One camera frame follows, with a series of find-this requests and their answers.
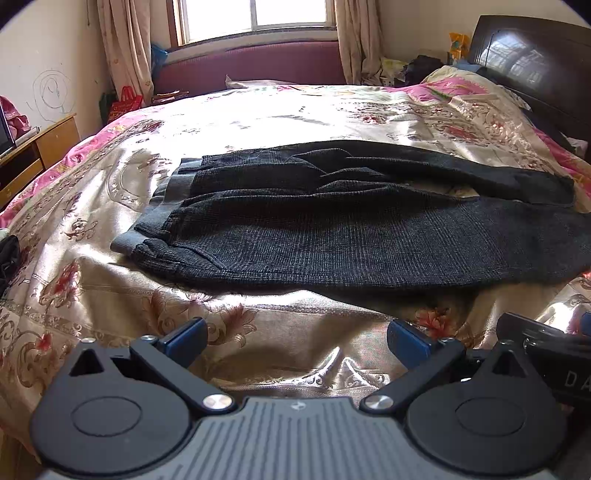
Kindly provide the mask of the dark grey knit pants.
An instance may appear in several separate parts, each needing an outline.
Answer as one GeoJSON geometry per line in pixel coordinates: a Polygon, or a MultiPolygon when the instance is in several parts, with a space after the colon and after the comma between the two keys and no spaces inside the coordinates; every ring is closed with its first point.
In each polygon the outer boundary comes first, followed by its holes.
{"type": "Polygon", "coordinates": [[[570,178],[327,141],[185,159],[112,242],[204,290],[356,293],[567,281],[590,266],[570,178]]]}

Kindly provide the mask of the floral satin bedspread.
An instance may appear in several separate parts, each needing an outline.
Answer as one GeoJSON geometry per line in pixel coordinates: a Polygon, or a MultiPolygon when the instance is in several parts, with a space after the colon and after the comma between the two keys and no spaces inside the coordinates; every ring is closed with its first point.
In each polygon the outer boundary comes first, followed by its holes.
{"type": "Polygon", "coordinates": [[[27,440],[32,411],[81,339],[119,347],[193,316],[209,333],[194,370],[232,393],[356,399],[403,371],[385,343],[389,316],[476,348],[495,342],[506,311],[577,330],[590,306],[588,274],[468,299],[356,307],[307,291],[211,296],[153,280],[110,248],[184,158],[332,139],[568,175],[578,208],[590,207],[589,166],[531,126],[503,88],[452,67],[402,90],[245,82],[127,114],[73,147],[2,212],[23,252],[1,299],[3,431],[27,440]]]}

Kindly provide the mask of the black garment at bed edge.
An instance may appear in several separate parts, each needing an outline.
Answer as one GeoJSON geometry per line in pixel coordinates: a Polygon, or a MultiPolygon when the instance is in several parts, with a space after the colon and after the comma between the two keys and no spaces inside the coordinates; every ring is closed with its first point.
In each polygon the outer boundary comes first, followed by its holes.
{"type": "Polygon", "coordinates": [[[9,235],[0,243],[0,296],[8,288],[20,265],[19,240],[9,235]]]}

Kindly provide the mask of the wooden side cabinet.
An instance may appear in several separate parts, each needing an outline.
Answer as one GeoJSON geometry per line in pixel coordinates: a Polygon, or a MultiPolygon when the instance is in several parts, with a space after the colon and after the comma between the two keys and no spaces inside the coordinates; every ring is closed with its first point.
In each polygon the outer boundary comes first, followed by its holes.
{"type": "Polygon", "coordinates": [[[36,177],[61,161],[79,141],[75,115],[69,115],[2,155],[1,209],[36,177]]]}

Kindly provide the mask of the black monitor on cabinet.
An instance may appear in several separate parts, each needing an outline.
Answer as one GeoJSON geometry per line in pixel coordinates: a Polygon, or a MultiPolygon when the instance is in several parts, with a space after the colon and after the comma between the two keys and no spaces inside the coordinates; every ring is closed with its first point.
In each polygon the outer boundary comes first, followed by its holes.
{"type": "Polygon", "coordinates": [[[5,155],[15,147],[9,124],[6,120],[4,110],[0,107],[0,155],[5,155]]]}

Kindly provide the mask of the dark wooden headboard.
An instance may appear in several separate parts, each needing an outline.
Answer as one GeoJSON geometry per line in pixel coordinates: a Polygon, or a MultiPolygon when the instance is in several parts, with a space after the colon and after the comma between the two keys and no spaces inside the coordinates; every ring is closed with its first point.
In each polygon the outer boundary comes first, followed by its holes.
{"type": "Polygon", "coordinates": [[[534,125],[573,153],[590,142],[590,29],[548,19],[482,15],[468,62],[519,95],[534,125]]]}

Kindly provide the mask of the pink cloth on cabinet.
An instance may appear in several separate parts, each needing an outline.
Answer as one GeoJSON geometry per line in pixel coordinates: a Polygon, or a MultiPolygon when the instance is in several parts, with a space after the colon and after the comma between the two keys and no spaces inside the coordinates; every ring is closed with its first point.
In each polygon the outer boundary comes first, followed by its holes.
{"type": "Polygon", "coordinates": [[[27,134],[31,130],[31,125],[27,116],[21,114],[14,104],[6,97],[0,96],[0,101],[12,138],[17,140],[27,134]]]}

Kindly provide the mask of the red bag on floor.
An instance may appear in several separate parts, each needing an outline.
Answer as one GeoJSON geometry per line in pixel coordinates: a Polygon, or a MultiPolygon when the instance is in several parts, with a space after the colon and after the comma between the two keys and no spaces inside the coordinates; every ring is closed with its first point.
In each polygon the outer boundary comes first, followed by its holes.
{"type": "Polygon", "coordinates": [[[123,86],[119,99],[114,101],[109,108],[107,122],[110,123],[129,112],[138,110],[142,103],[143,97],[136,94],[131,86],[123,86]]]}

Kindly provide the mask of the clutter pile beside headboard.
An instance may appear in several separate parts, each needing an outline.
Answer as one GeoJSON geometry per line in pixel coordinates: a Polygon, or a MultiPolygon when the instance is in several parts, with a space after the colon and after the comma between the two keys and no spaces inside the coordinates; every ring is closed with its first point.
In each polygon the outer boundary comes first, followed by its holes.
{"type": "Polygon", "coordinates": [[[471,39],[468,35],[451,32],[446,60],[425,54],[410,62],[381,58],[379,80],[382,86],[401,88],[420,84],[426,77],[444,66],[457,66],[467,59],[471,39]]]}

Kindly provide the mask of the maroon padded bench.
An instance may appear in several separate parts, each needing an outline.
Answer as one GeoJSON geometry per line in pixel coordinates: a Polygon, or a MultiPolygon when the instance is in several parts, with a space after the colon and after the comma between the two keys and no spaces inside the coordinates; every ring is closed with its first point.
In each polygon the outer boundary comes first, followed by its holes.
{"type": "Polygon", "coordinates": [[[166,64],[154,80],[154,92],[178,90],[202,95],[223,90],[228,78],[304,85],[346,83],[338,42],[295,41],[236,48],[166,64]]]}

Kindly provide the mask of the left beige curtain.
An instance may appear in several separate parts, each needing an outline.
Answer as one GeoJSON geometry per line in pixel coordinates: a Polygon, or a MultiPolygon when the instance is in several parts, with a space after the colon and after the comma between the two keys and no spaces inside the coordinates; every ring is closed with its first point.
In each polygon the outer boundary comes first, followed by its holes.
{"type": "Polygon", "coordinates": [[[97,12],[105,57],[115,87],[121,94],[130,86],[150,104],[154,85],[151,74],[150,2],[98,0],[97,12]]]}

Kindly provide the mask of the beige curtain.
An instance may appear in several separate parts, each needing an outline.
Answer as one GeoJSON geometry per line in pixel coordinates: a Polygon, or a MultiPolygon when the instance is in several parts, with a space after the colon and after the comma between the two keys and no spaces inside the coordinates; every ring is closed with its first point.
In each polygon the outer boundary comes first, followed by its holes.
{"type": "Polygon", "coordinates": [[[346,83],[380,85],[382,31],[376,0],[335,0],[335,26],[346,83]]]}
{"type": "Polygon", "coordinates": [[[98,0],[97,12],[105,57],[115,87],[121,94],[130,86],[150,104],[154,85],[151,74],[150,2],[98,0]]]}

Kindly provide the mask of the right beige curtain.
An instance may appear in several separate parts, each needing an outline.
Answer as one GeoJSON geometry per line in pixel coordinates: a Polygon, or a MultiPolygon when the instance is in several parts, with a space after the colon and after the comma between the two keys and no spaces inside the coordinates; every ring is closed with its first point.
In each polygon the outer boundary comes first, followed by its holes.
{"type": "Polygon", "coordinates": [[[376,0],[335,0],[335,26],[346,83],[380,85],[382,31],[376,0]]]}

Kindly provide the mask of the window with frame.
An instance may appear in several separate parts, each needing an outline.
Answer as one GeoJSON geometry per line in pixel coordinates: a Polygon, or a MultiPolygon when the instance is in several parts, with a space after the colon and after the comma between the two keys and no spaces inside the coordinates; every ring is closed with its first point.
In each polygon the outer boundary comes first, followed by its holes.
{"type": "Polygon", "coordinates": [[[171,1],[171,43],[242,34],[335,27],[335,3],[327,0],[171,1]]]}

